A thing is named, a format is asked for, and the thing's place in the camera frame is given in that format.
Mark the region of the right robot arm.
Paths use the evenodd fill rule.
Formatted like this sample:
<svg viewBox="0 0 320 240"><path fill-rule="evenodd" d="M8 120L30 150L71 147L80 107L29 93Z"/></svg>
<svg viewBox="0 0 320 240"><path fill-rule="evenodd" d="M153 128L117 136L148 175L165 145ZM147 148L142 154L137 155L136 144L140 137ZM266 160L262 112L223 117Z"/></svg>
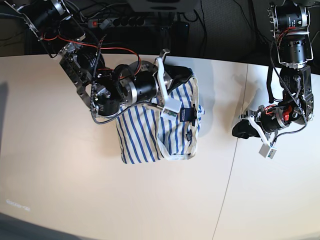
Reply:
<svg viewBox="0 0 320 240"><path fill-rule="evenodd" d="M136 66L109 68L102 55L104 40L86 42L91 32L75 20L64 1L16 4L7 0L5 4L24 20L50 58L60 56L60 66L96 124L107 124L138 105L153 107L171 121L182 112L182 101L170 94L187 83L193 72L188 67L165 64L168 49L152 63L138 59Z"/></svg>

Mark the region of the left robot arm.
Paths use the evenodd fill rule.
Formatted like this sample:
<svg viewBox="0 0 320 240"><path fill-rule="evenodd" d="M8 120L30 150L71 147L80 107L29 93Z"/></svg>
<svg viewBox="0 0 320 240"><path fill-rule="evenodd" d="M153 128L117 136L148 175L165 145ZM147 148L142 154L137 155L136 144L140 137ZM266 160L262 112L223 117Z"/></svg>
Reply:
<svg viewBox="0 0 320 240"><path fill-rule="evenodd" d="M313 117L311 67L314 58L310 40L310 7L318 0L284 0L270 3L268 16L273 40L269 47L270 67L266 88L268 106L246 110L233 127L236 138L269 140L296 123L305 128Z"/></svg>

